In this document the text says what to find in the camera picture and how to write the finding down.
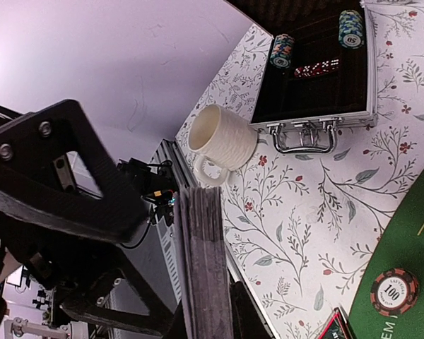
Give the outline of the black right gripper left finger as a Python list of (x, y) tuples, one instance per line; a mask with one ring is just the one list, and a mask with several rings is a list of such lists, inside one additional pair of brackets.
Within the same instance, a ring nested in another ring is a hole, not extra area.
[(131, 288), (148, 308), (149, 314), (143, 316), (146, 319), (144, 323), (159, 332), (162, 338), (187, 338), (182, 302), (171, 312), (138, 271), (126, 277), (130, 279)]

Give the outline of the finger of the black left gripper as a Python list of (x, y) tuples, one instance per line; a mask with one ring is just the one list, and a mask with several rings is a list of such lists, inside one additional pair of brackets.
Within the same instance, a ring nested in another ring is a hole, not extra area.
[(61, 302), (62, 310), (76, 321), (162, 337), (159, 332), (150, 329), (144, 323), (146, 319), (143, 316), (147, 316), (149, 311), (147, 314), (136, 314), (104, 306), (107, 296), (117, 286), (115, 281), (125, 280), (130, 285), (130, 279), (126, 275), (134, 271), (137, 270), (135, 268), (115, 268), (96, 277), (91, 277), (90, 280), (82, 282), (78, 288), (63, 299)]
[(145, 219), (139, 191), (75, 100), (26, 114), (0, 106), (0, 212), (113, 244), (131, 240)]

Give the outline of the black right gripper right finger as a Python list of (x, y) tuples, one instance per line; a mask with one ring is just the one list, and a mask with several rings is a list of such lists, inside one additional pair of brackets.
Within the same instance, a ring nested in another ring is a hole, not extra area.
[(232, 327), (236, 339), (269, 339), (246, 288), (242, 282), (230, 285)]

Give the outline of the red black poker chip stack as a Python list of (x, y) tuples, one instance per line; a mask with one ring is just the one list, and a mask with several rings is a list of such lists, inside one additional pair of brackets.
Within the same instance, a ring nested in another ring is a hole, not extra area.
[(402, 268), (392, 268), (374, 280), (370, 288), (370, 301), (379, 314), (398, 316), (415, 306), (419, 291), (419, 281), (415, 275)]

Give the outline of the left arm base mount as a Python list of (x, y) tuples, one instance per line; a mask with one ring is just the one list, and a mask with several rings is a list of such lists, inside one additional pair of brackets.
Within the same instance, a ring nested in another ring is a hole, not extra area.
[(156, 224), (162, 219), (167, 227), (174, 222), (175, 192), (179, 190), (172, 170), (172, 161), (165, 160), (159, 164), (146, 164), (131, 158), (120, 160), (117, 169), (128, 177), (141, 194), (141, 198), (153, 205), (150, 222)]

